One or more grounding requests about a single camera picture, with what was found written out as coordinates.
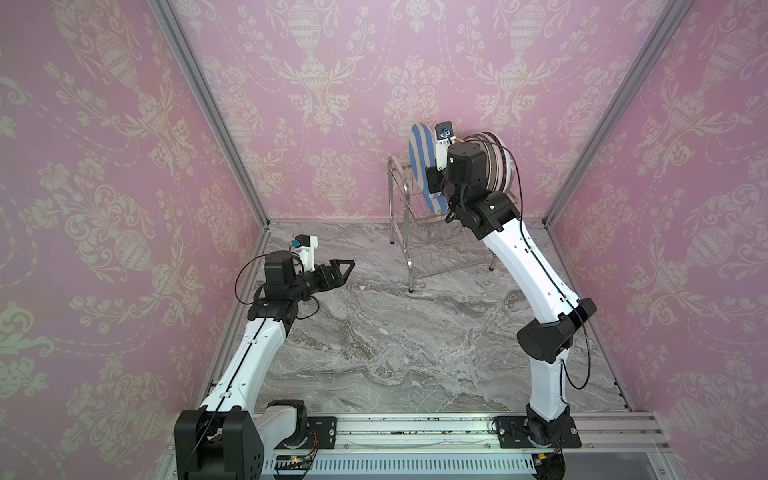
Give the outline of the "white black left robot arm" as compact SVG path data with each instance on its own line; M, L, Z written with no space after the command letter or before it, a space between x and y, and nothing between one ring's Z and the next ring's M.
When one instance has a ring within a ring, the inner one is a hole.
M277 447L317 450L301 400L276 400L254 408L268 370L300 320L302 302L343 287L355 263L315 264L314 250L261 255L264 282L248 301L243 338L216 386L199 407L180 413L174 426L176 473L181 479L257 479Z

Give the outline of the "silver metal dish rack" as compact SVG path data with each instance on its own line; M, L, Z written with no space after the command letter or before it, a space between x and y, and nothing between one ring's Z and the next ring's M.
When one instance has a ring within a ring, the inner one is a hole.
M493 271L499 261L459 223L447 223L428 209L410 165L387 161L389 241L400 250L407 270L407 291L417 282L461 269L485 266Z

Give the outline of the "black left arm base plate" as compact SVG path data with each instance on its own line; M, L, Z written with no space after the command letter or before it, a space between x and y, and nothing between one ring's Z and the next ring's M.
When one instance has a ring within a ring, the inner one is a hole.
M333 450L336 444L338 420L336 416L310 416L307 419L305 436L301 440L280 443L277 450Z

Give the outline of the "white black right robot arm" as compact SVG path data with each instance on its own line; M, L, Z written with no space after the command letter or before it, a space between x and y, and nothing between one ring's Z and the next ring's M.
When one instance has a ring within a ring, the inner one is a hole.
M527 430L534 444L549 447L570 420L565 383L573 337L597 307L559 277L529 235L513 200L488 188L486 167L486 152L478 144L439 141L436 164L425 169L427 186L446 199L446 221L459 221L491 250L532 308L534 319L517 332L518 344L530 360Z

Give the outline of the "orange sunburst patterned plate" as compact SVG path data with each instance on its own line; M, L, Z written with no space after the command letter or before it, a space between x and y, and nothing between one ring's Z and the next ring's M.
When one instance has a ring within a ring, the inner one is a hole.
M505 151L499 146L498 137L490 131L483 132L484 137L488 141L487 147L489 152L493 153L494 157L494 180L493 186L497 191L504 191L506 189L506 154Z

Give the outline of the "blue striped plate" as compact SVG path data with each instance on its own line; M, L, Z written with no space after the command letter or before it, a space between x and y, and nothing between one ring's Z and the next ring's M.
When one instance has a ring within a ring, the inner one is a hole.
M448 210L447 202L441 193L429 191L426 177L426 168L436 165L433 130L424 123L415 123L411 127L408 146L414 180L422 192L427 209L434 215L444 215Z

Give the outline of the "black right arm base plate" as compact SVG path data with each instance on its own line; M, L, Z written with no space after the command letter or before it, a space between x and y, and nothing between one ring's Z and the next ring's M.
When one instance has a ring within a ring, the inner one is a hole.
M525 415L497 416L491 422L502 449L578 449L582 441L574 420L546 422L533 420Z

